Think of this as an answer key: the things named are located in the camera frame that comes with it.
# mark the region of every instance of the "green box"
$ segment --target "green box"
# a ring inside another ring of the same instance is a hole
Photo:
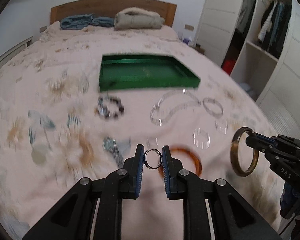
[[[100,92],[131,88],[197,88],[199,84],[200,78],[171,56],[123,54],[102,57]]]

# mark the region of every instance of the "white wardrobe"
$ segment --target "white wardrobe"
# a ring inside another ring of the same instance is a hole
[[[300,139],[300,5],[296,0],[279,0],[291,4],[292,12],[277,59],[256,43],[266,1],[256,0],[247,37],[230,76],[238,84],[247,83],[253,89],[253,99],[278,133]],[[206,0],[203,8],[195,41],[219,66],[231,51],[242,2]]]

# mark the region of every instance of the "metal bolt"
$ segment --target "metal bolt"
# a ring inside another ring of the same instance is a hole
[[[180,170],[179,173],[180,173],[180,175],[182,175],[182,176],[187,176],[187,175],[189,174],[189,171],[183,169],[183,170]]]
[[[82,184],[82,185],[87,185],[88,183],[89,183],[89,178],[82,178],[82,179],[80,179],[80,184]]]
[[[224,179],[217,179],[217,184],[219,186],[224,186],[225,184],[227,184],[227,182]]]
[[[127,170],[125,170],[125,169],[119,169],[119,170],[117,171],[117,173],[118,173],[120,176],[123,176],[123,175],[126,175],[126,174],[127,174]]]

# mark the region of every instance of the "cable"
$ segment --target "cable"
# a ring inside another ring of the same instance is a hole
[[[293,216],[293,218],[289,221],[289,223],[285,226],[285,228],[281,231],[281,233],[279,234],[279,236],[281,236],[285,230],[287,230],[287,228],[290,226],[290,224],[292,223],[292,221],[295,220],[296,216],[298,215],[298,213],[300,212],[300,206],[298,208],[298,211],[296,211],[296,214]]]

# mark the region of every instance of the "brown bangle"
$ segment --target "brown bangle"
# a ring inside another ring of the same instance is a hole
[[[170,153],[172,154],[173,152],[181,152],[187,156],[189,156],[195,165],[195,174],[197,176],[200,176],[202,173],[202,165],[201,165],[201,161],[200,158],[198,157],[198,155],[194,152],[192,152],[189,149],[183,148],[183,147],[171,147],[170,148]],[[162,169],[162,165],[159,167],[159,174],[160,176],[163,178],[163,169]]]
[[[246,171],[243,171],[241,169],[240,164],[239,164],[239,159],[238,159],[238,147],[239,147],[239,141],[240,141],[241,135],[245,132],[249,136],[256,136],[256,134],[253,132],[253,130],[251,128],[241,127],[239,130],[237,130],[235,132],[235,134],[233,136],[231,150],[230,150],[230,160],[231,160],[232,168],[233,168],[234,172],[240,177],[246,177],[246,176],[250,175],[256,168],[257,163],[258,163],[258,158],[259,158],[259,151],[254,149],[253,150],[253,158],[252,158],[250,167]]]

